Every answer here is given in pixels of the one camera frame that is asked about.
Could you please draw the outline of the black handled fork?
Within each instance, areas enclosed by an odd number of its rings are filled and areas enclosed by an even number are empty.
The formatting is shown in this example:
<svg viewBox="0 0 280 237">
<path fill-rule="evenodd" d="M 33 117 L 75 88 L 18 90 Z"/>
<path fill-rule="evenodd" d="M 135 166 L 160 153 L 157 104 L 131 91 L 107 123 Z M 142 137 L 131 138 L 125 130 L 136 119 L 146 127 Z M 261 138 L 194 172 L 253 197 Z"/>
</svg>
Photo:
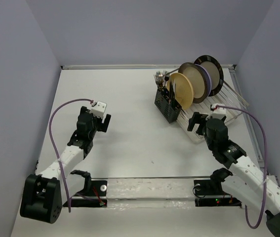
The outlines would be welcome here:
<svg viewBox="0 0 280 237">
<path fill-rule="evenodd" d="M 169 72 L 163 71 L 163 85 L 166 86 L 169 81 Z"/>
</svg>

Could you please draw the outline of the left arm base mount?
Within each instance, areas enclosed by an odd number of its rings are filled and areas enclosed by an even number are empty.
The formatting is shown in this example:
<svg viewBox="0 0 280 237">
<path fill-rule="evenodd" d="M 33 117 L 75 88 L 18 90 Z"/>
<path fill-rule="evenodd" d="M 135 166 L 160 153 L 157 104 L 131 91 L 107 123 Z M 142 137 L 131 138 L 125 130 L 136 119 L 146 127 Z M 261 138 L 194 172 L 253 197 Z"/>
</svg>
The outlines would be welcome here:
<svg viewBox="0 0 280 237">
<path fill-rule="evenodd" d="M 74 170 L 67 181 L 70 207 L 107 207 L 107 180 L 92 179 L 89 172 Z"/>
</svg>

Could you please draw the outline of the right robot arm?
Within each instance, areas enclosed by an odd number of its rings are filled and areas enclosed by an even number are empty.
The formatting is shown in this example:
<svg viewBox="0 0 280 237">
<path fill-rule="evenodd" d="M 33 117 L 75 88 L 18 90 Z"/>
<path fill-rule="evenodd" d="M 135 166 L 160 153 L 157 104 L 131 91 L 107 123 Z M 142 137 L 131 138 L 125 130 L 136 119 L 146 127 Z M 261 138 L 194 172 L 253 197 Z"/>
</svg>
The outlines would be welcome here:
<svg viewBox="0 0 280 237">
<path fill-rule="evenodd" d="M 225 117 L 221 108 L 209 115 L 195 112 L 188 123 L 188 131 L 198 125 L 197 134 L 205 138 L 208 149 L 223 165 L 211 175 L 209 188 L 216 194 L 228 193 L 246 207 L 259 210 L 259 219 L 265 214 L 268 230 L 280 237 L 280 187 L 229 139 Z"/>
</svg>

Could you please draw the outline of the silver fork pink handle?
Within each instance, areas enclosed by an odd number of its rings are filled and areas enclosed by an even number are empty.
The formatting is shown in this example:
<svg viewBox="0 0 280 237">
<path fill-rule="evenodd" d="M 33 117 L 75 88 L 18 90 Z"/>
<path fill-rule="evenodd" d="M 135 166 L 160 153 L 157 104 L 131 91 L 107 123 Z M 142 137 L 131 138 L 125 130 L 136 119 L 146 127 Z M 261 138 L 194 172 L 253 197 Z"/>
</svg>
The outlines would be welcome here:
<svg viewBox="0 0 280 237">
<path fill-rule="evenodd" d="M 155 79 L 155 83 L 156 83 L 157 87 L 161 88 L 162 87 L 162 74 L 160 73 L 160 71 L 158 71 L 154 74 L 154 79 Z"/>
</svg>

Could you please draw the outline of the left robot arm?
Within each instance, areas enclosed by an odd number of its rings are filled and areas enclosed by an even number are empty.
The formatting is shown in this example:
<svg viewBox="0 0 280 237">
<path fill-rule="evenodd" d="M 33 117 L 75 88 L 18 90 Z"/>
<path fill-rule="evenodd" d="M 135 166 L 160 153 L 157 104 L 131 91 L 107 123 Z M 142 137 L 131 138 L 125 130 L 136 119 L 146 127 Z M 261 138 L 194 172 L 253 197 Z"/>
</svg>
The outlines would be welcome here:
<svg viewBox="0 0 280 237">
<path fill-rule="evenodd" d="M 56 153 L 56 161 L 39 174 L 25 180 L 20 205 L 20 216 L 53 224 L 60 216 L 64 204 L 71 205 L 72 197 L 93 193 L 101 206 L 105 203 L 93 186 L 88 171 L 76 169 L 93 147 L 97 132 L 106 132 L 111 119 L 105 114 L 106 103 L 98 101 L 91 109 L 81 107 L 77 128 L 64 151 Z"/>
</svg>

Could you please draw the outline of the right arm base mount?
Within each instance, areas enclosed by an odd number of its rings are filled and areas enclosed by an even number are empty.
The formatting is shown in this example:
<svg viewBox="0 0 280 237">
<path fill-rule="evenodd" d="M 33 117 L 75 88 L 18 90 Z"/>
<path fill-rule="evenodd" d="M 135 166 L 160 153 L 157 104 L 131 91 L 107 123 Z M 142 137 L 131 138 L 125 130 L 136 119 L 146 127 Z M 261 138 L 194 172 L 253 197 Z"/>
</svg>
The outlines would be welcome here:
<svg viewBox="0 0 280 237">
<path fill-rule="evenodd" d="M 231 175 L 227 169 L 220 168 L 208 179 L 195 180 L 192 191 L 196 207 L 241 207 L 241 201 L 222 189 L 222 183 Z"/>
</svg>

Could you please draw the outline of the black handled knife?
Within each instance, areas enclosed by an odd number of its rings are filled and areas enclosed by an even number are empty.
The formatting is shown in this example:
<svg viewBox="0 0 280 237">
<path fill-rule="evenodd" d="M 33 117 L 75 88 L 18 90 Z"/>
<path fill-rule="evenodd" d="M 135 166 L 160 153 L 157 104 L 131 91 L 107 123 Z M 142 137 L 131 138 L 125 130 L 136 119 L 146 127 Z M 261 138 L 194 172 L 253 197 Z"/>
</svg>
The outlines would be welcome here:
<svg viewBox="0 0 280 237">
<path fill-rule="evenodd" d="M 174 99 L 172 105 L 176 108 L 177 102 L 176 102 L 176 84 L 173 83 L 173 91 L 174 91 Z"/>
</svg>

